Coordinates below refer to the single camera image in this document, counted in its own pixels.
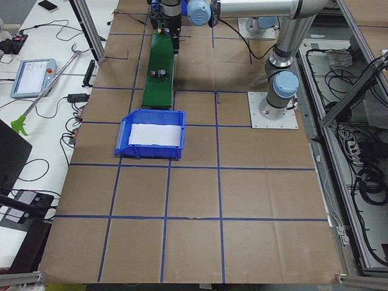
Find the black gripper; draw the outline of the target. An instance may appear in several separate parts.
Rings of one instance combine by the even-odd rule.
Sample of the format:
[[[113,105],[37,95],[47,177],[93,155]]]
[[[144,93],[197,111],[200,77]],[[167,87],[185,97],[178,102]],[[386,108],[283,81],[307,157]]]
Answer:
[[[179,36],[181,33],[181,18],[174,18],[171,23],[171,41],[173,53],[179,53]]]
[[[151,11],[149,12],[149,18],[150,18],[152,29],[157,30],[158,28],[160,29],[166,28],[164,23],[164,14],[160,8],[151,9]]]

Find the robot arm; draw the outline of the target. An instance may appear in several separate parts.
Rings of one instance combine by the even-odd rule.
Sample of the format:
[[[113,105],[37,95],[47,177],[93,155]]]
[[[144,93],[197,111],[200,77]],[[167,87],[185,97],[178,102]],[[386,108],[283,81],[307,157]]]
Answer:
[[[171,32],[181,30],[181,0],[147,0],[150,6],[149,18],[154,30],[158,27],[158,21],[163,22]]]
[[[284,70],[327,1],[217,1],[216,24],[184,26],[174,89],[246,92],[267,88],[265,63]],[[237,35],[238,18],[282,20],[272,41]]]

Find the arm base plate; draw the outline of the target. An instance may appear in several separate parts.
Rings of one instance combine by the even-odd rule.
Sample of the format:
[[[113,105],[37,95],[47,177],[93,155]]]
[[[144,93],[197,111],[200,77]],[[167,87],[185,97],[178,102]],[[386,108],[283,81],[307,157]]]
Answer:
[[[247,92],[251,125],[253,129],[298,130],[292,102],[277,109],[267,102],[267,92]]]
[[[274,40],[276,17],[238,18],[239,33],[246,39]]]

